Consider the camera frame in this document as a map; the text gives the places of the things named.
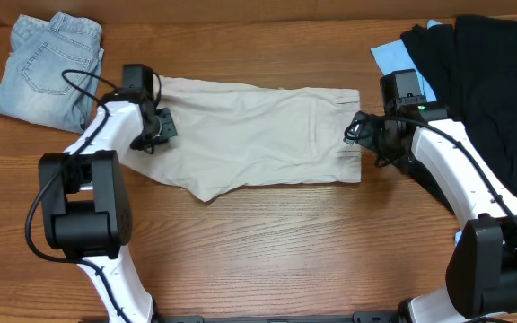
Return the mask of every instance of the wood grain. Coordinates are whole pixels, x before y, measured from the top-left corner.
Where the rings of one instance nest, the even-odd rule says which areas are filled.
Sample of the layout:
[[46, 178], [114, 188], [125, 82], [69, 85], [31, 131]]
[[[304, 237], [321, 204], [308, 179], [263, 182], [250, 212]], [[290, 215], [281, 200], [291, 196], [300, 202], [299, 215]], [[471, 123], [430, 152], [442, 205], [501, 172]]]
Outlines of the wood grain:
[[[166, 76], [355, 88], [362, 109], [380, 113], [370, 48], [414, 23], [425, 21], [106, 26], [102, 76], [119, 83], [123, 64], [143, 63]], [[10, 32], [0, 28], [0, 80]], [[23, 238], [39, 157], [77, 137], [0, 116], [0, 322], [105, 315], [78, 268], [39, 260]], [[147, 291], [164, 315], [233, 317], [388, 310], [441, 286], [456, 220], [396, 169], [374, 168], [370, 153], [362, 163], [359, 185], [241, 188], [208, 204], [125, 169]], [[33, 230], [54, 252], [40, 213]]]
[[0, 0], [0, 24], [63, 11], [101, 24], [408, 19], [517, 14], [517, 0]]

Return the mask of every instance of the jeans pocket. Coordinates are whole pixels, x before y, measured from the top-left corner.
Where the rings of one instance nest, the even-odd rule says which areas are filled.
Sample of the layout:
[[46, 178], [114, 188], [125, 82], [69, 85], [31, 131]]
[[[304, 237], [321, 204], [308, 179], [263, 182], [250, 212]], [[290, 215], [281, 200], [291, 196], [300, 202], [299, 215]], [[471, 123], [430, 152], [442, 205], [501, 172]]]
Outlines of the jeans pocket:
[[[25, 63], [22, 76], [37, 93], [65, 95], [71, 89], [71, 85], [63, 79], [61, 73], [66, 69], [89, 72], [91, 62], [87, 58], [68, 55], [44, 42]], [[67, 74], [66, 77], [79, 85], [84, 75]]]

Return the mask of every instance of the garment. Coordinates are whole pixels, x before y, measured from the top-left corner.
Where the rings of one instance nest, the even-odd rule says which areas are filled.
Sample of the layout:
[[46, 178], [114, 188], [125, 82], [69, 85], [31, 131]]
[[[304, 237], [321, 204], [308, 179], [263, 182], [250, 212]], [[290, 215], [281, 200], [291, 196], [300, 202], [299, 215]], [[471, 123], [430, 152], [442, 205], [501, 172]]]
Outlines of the garment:
[[455, 30], [415, 26], [401, 38], [438, 100], [517, 196], [517, 22], [460, 16]]
[[[11, 35], [13, 52], [0, 83], [0, 113], [48, 127], [82, 133], [92, 99], [70, 86], [66, 69], [101, 73], [101, 26], [89, 19], [56, 14], [50, 22], [20, 16]], [[90, 93], [98, 80], [83, 74], [67, 78]]]
[[[162, 103], [179, 133], [155, 155], [121, 163], [203, 201], [234, 188], [360, 181], [360, 147], [342, 142], [360, 109], [357, 90], [271, 90], [161, 77]], [[158, 91], [158, 82], [153, 82]]]
[[[439, 25], [440, 23], [434, 20], [428, 22], [428, 28]], [[412, 62], [412, 58], [408, 54], [406, 47], [402, 40], [396, 40], [388, 44], [381, 45], [377, 48], [371, 48], [370, 51], [374, 56], [376, 65], [381, 69], [383, 75], [390, 74], [394, 71], [402, 71], [407, 69], [413, 69], [416, 71], [418, 77], [418, 84], [420, 85], [420, 91], [426, 96], [428, 102], [436, 101], [436, 95], [434, 90], [426, 79], [420, 74], [420, 71]]]

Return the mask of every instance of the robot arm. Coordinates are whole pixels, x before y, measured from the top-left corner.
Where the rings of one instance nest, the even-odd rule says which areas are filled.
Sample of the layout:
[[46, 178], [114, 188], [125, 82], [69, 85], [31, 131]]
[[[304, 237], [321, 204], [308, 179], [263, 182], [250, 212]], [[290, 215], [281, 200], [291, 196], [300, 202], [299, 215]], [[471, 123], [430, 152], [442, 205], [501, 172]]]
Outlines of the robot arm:
[[[414, 70], [384, 76], [381, 87], [385, 117], [358, 112], [345, 131], [345, 142], [376, 152], [386, 164], [395, 162], [445, 203], [462, 229], [448, 265], [446, 285], [401, 302], [390, 321], [461, 323], [517, 312], [517, 223], [506, 217], [477, 167], [515, 217], [517, 198], [487, 167], [462, 123], [451, 119], [444, 105], [425, 102]], [[477, 166], [447, 138], [401, 120], [442, 130], [460, 142]]]
[[[156, 103], [153, 71], [142, 65], [125, 65], [123, 87], [101, 99], [108, 112], [98, 109], [79, 140], [63, 153], [48, 153], [39, 161], [42, 187], [62, 170], [60, 180], [53, 182], [41, 201], [48, 244], [63, 250], [67, 259], [101, 268], [107, 284], [93, 268], [78, 265], [100, 295], [110, 323], [161, 322], [129, 254], [132, 215], [118, 161], [118, 156], [130, 149], [154, 153], [157, 145], [177, 134], [169, 110], [156, 110]], [[96, 131], [92, 142], [72, 156], [74, 161], [64, 169], [67, 157]], [[93, 191], [92, 201], [68, 200], [69, 194], [84, 190]]]
[[[385, 114], [428, 123], [461, 141], [492, 186], [499, 190], [507, 208], [517, 215], [517, 198], [499, 182], [469, 143], [464, 126], [450, 119], [444, 106], [425, 103], [419, 95], [417, 81], [412, 82], [415, 74], [408, 76], [406, 71], [398, 76], [389, 75], [381, 80], [384, 100], [388, 102]], [[118, 162], [118, 156], [125, 155], [129, 149], [154, 153], [157, 145], [177, 134], [170, 112], [156, 110], [152, 88], [150, 69], [126, 65], [123, 87], [101, 99], [109, 111], [109, 122], [91, 144], [65, 167], [66, 159], [99, 129], [101, 121], [108, 116], [105, 111], [99, 110], [85, 134], [64, 153], [46, 154], [39, 162], [42, 187], [60, 171], [60, 180], [53, 182], [41, 200], [48, 244], [61, 249], [67, 259], [84, 260], [101, 268], [107, 284], [94, 269], [79, 265], [97, 289], [111, 323], [162, 322], [153, 297], [141, 285], [129, 255], [131, 208]], [[395, 162], [408, 171], [456, 214], [462, 229], [448, 265], [445, 286], [426, 296], [401, 302], [396, 312], [357, 312], [352, 320], [345, 322], [462, 323], [494, 313], [517, 311], [515, 229], [462, 152], [432, 130], [384, 121], [363, 112], [356, 114], [353, 125], [345, 133], [346, 142], [357, 142], [376, 152], [379, 159]], [[92, 201], [67, 198], [69, 194], [91, 189]], [[124, 315], [118, 312], [111, 298]]]

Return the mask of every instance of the folded jeans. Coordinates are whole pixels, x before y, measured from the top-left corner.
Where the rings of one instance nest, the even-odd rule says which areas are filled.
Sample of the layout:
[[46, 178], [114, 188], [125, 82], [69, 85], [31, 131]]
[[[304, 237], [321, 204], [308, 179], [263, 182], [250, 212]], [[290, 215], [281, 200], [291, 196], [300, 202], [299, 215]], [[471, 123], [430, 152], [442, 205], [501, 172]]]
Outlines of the folded jeans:
[[[101, 26], [86, 18], [57, 13], [50, 22], [20, 16], [13, 26], [13, 52], [0, 83], [0, 114], [34, 124], [82, 133], [93, 101], [61, 76], [66, 69], [101, 74]], [[98, 80], [67, 78], [90, 93]]]

